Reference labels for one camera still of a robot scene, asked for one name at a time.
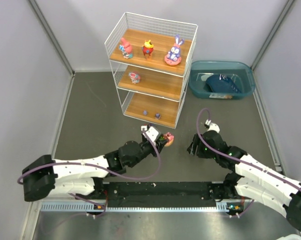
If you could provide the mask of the yellow bear ice cream cone toy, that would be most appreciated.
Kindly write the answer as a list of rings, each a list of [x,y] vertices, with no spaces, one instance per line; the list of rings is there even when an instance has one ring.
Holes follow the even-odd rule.
[[[145,59],[150,59],[152,57],[152,52],[154,51],[154,45],[151,40],[146,40],[142,46],[142,52]]]

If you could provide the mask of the pink rabbit toy blue bow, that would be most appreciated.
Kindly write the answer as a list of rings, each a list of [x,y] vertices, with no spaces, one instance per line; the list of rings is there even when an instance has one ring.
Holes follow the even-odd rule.
[[[131,59],[133,57],[133,47],[125,38],[122,37],[120,39],[120,45],[118,49],[121,51],[124,59]]]

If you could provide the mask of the purple bunny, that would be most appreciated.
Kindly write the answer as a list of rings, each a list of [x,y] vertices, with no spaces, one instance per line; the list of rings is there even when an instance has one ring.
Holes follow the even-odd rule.
[[[179,35],[175,36],[175,42],[167,55],[164,57],[164,61],[169,66],[177,66],[182,61],[181,45],[184,44],[184,39],[181,39]]]

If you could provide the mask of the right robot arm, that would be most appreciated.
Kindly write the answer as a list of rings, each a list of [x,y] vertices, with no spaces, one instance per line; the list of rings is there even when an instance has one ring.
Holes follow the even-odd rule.
[[[187,152],[198,158],[213,159],[231,170],[223,181],[229,197],[255,200],[281,214],[301,232],[300,181],[266,167],[237,146],[228,146],[214,130],[195,134]]]

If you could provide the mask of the pink toy with goggles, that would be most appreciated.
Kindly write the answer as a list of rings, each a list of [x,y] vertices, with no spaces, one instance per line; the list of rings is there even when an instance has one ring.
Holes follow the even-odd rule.
[[[129,72],[128,77],[133,84],[138,84],[141,80],[141,76],[137,72]]]

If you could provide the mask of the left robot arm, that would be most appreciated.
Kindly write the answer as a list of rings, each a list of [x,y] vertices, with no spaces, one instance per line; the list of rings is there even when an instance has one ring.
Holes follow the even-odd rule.
[[[17,182],[23,186],[26,202],[52,196],[99,195],[104,191],[104,178],[123,176],[126,168],[134,167],[149,155],[157,157],[173,141],[169,132],[157,137],[143,134],[140,143],[131,140],[98,157],[59,160],[45,154],[25,167]]]

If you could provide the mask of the pink bear donut toy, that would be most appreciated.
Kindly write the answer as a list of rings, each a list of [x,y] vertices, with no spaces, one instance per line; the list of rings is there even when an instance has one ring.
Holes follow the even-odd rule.
[[[174,135],[171,134],[170,132],[167,132],[163,136],[167,140],[167,142],[166,142],[166,144],[164,146],[165,147],[171,146],[173,144],[173,142],[174,142],[174,138],[175,138]]]

